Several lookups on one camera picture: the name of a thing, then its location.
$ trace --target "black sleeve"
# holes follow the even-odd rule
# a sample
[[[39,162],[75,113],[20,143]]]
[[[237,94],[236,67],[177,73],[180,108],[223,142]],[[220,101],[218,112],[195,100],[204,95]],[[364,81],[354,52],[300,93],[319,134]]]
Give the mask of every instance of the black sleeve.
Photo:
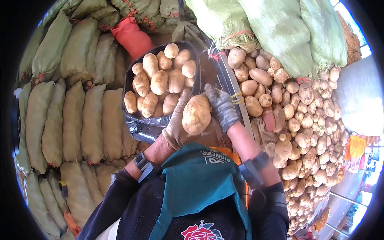
[[[289,218],[283,183],[255,190],[249,201],[248,214],[253,239],[286,240]]]
[[[103,201],[88,218],[77,239],[93,240],[121,217],[139,184],[125,169],[116,174]]]

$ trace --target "work glove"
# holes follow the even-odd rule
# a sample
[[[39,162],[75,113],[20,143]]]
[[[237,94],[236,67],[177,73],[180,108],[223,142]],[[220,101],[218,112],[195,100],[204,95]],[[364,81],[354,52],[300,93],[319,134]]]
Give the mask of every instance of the work glove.
[[[182,96],[179,98],[179,102],[172,113],[169,124],[163,129],[163,137],[167,140],[169,145],[175,150],[180,150],[182,146],[188,144],[198,138],[198,136],[192,136],[188,134],[182,124],[184,108],[187,105],[190,97],[190,90],[184,89]],[[200,135],[208,135],[215,130],[217,123],[214,119],[211,120],[208,127]]]
[[[209,83],[205,85],[204,90],[212,107],[213,118],[223,129],[223,132],[227,133],[229,127],[239,120],[231,97],[228,93],[214,88]]]

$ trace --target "black shirt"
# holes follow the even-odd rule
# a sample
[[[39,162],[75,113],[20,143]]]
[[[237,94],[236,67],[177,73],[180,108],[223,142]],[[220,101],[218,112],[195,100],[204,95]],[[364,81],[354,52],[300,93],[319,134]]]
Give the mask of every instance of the black shirt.
[[[77,239],[93,240],[119,218],[116,239],[149,239],[160,215],[165,179],[160,175],[140,187],[125,169],[121,170]],[[262,192],[266,204],[260,207],[260,197],[253,194],[248,206],[252,239],[287,239],[289,222],[283,184],[279,182]],[[276,199],[276,194],[280,194],[281,201],[271,200]],[[246,234],[236,205],[228,197],[199,213],[173,218],[163,239],[244,240]]]

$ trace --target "hand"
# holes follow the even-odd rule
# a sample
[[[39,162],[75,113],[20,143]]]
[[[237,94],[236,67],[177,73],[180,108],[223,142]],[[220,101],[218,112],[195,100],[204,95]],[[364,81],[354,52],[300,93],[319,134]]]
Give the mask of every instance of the hand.
[[[212,107],[213,118],[219,123],[224,133],[227,133],[229,127],[239,120],[231,97],[209,83],[205,85],[204,89]]]

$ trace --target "person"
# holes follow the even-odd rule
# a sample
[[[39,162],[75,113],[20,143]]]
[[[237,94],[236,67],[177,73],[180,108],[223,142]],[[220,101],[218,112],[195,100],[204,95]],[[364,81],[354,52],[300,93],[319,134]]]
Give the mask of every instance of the person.
[[[252,192],[247,210],[237,165],[228,156],[191,142],[183,129],[182,114],[189,100],[185,91],[169,125],[142,153],[151,164],[161,166],[159,174],[139,183],[142,170],[132,160],[115,175],[77,239],[287,239],[288,211],[278,170],[268,160],[259,172],[263,185]],[[254,159],[261,148],[240,123],[229,94],[210,84],[205,85],[205,94],[213,118],[241,160]]]

